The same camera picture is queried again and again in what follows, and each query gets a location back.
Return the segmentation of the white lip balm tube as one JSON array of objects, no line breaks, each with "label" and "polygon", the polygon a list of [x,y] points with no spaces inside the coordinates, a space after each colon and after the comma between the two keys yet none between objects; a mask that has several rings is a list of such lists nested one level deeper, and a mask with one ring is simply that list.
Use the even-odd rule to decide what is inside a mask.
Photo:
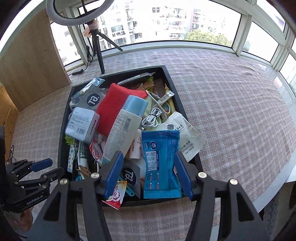
[{"label": "white lip balm tube", "polygon": [[140,159],[142,154],[142,131],[137,130],[137,133],[132,141],[129,151],[129,157],[131,159]]}]

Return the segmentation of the beige shower cap packet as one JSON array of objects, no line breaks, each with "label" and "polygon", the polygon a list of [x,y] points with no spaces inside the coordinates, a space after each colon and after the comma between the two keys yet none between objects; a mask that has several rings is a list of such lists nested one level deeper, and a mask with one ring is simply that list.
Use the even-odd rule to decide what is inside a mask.
[{"label": "beige shower cap packet", "polygon": [[181,113],[176,111],[171,114],[164,123],[159,124],[151,130],[179,131],[179,151],[182,152],[187,162],[191,161],[207,144],[205,138],[185,119]]}]

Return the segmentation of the white sunscreen bottle blue cap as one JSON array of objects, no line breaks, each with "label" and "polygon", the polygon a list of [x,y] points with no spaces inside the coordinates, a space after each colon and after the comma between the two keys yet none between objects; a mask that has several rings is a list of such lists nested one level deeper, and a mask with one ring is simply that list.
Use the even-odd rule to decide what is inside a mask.
[{"label": "white sunscreen bottle blue cap", "polygon": [[109,163],[117,151],[120,151],[123,156],[128,153],[147,105],[148,102],[143,98],[135,95],[128,96],[108,135],[102,164]]}]

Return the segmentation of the blue wet wipes pack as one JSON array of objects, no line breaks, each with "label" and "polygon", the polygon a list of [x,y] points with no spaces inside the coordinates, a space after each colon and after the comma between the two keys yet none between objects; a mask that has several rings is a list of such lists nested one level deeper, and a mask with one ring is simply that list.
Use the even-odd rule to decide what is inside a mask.
[{"label": "blue wet wipes pack", "polygon": [[142,147],[146,165],[144,199],[182,197],[181,185],[174,172],[174,156],[179,150],[177,130],[144,131]]}]

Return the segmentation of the white box with label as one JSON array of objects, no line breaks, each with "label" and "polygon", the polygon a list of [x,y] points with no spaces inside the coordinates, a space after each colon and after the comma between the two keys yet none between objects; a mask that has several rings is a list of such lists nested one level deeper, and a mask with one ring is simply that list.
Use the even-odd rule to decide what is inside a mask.
[{"label": "white box with label", "polygon": [[91,109],[75,107],[67,123],[65,134],[91,144],[100,121],[100,115]]}]

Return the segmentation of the red cloth pouch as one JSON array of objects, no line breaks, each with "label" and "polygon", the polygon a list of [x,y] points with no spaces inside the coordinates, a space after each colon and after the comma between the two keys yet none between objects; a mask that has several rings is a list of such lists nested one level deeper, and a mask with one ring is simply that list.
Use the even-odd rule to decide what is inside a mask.
[{"label": "red cloth pouch", "polygon": [[107,137],[115,119],[125,104],[129,95],[145,99],[147,94],[143,90],[132,90],[112,83],[103,101],[98,105],[96,113],[100,116],[97,131]]}]

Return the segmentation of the grey sachet black logo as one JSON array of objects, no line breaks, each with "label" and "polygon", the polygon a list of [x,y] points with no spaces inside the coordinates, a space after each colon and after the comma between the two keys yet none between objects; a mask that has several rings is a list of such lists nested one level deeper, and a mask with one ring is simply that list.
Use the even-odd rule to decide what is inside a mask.
[{"label": "grey sachet black logo", "polygon": [[97,111],[98,106],[107,94],[107,90],[91,85],[82,95],[76,107]]}]

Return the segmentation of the coffee mate creamer sachet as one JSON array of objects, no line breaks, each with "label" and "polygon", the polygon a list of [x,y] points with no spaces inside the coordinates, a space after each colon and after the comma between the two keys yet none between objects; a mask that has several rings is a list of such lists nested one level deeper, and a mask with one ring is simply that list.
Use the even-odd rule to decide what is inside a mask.
[{"label": "coffee mate creamer sachet", "polygon": [[125,196],[126,187],[127,181],[117,181],[112,195],[103,202],[112,208],[119,210]]}]

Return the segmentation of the blue plastic clip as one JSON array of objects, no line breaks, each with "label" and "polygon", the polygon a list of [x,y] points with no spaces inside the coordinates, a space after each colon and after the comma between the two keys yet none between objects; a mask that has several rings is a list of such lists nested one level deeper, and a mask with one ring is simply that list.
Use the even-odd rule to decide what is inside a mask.
[{"label": "blue plastic clip", "polygon": [[[119,176],[118,178],[119,181],[123,181],[123,178],[121,178]],[[126,190],[125,192],[130,196],[130,197],[133,197],[134,196],[134,191],[129,187],[129,185],[126,185]]]}]

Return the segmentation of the blue green sachet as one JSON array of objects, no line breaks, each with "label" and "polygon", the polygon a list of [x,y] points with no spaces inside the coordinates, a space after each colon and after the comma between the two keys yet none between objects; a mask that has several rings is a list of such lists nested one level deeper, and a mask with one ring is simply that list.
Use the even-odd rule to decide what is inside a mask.
[{"label": "blue green sachet", "polygon": [[80,98],[82,97],[82,95],[86,92],[86,90],[91,86],[91,85],[95,85],[100,87],[100,85],[102,85],[105,82],[104,79],[101,79],[99,77],[95,77],[93,78],[85,87],[83,87],[81,90],[79,90],[78,92],[76,92],[72,97],[71,97],[71,101],[69,103],[69,107],[70,109],[73,111],[74,108],[76,107],[76,104],[78,103],[78,101],[80,100]]}]

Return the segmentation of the pine plank panel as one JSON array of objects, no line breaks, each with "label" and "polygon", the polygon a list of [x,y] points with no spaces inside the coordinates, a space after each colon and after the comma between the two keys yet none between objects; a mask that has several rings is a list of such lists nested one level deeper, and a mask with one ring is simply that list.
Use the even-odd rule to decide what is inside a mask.
[{"label": "pine plank panel", "polygon": [[19,110],[11,100],[6,89],[1,84],[0,88],[1,126],[4,126],[4,139],[6,145],[6,160],[9,158],[11,142],[18,119]]}]

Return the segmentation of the pink plaid tablecloth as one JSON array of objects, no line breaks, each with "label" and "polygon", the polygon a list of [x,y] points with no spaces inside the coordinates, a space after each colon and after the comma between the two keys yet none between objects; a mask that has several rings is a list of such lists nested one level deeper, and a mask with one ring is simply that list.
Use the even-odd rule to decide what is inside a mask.
[{"label": "pink plaid tablecloth", "polygon": [[[235,54],[193,48],[138,50],[104,58],[106,74],[165,65],[189,122],[207,140],[199,153],[213,179],[237,179],[256,208],[276,195],[292,169],[295,124],[284,99],[257,62]],[[56,168],[62,119],[71,88],[99,76],[93,62],[71,85],[18,115],[12,143],[17,160],[51,158]],[[187,197],[147,206],[104,208],[113,240],[186,237],[195,202]]]}]

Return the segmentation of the light wood board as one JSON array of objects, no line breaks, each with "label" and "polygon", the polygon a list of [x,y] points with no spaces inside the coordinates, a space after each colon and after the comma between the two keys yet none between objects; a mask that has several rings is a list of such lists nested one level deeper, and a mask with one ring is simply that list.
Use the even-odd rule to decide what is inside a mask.
[{"label": "light wood board", "polygon": [[70,84],[45,9],[22,27],[1,56],[1,83],[19,111]]}]

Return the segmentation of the black tripod stand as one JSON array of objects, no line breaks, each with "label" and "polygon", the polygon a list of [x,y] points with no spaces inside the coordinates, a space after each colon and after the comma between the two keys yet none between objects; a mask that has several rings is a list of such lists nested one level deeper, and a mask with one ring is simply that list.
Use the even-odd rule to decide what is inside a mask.
[{"label": "black tripod stand", "polygon": [[101,48],[100,48],[99,38],[101,37],[102,39],[107,40],[107,42],[112,44],[119,51],[123,51],[123,49],[121,47],[119,47],[119,45],[117,45],[114,41],[109,39],[109,37],[107,37],[105,34],[100,32],[100,30],[98,29],[98,22],[96,20],[92,20],[92,21],[88,22],[87,25],[88,25],[88,28],[89,28],[89,32],[92,35],[92,40],[93,40],[96,56],[97,56],[97,59],[98,59],[100,71],[101,71],[102,74],[104,74],[105,73],[105,68],[104,68],[104,63],[103,63],[103,57],[102,57],[102,52],[101,52]]}]

